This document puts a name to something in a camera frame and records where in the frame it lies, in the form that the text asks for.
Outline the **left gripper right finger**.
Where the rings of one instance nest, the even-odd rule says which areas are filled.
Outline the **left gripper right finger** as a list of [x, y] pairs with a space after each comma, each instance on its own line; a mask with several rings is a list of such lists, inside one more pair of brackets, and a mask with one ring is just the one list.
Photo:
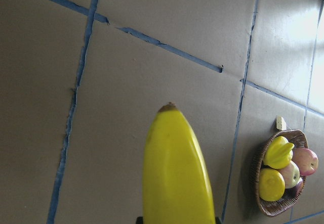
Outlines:
[[216, 217], [216, 224], [223, 224], [222, 220], [218, 216]]

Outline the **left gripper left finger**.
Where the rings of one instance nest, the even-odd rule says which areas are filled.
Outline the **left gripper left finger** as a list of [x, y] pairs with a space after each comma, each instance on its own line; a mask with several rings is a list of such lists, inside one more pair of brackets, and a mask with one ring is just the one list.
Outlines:
[[143, 217], [142, 216], [138, 216], [136, 218], [136, 224], [144, 224], [144, 221], [143, 221]]

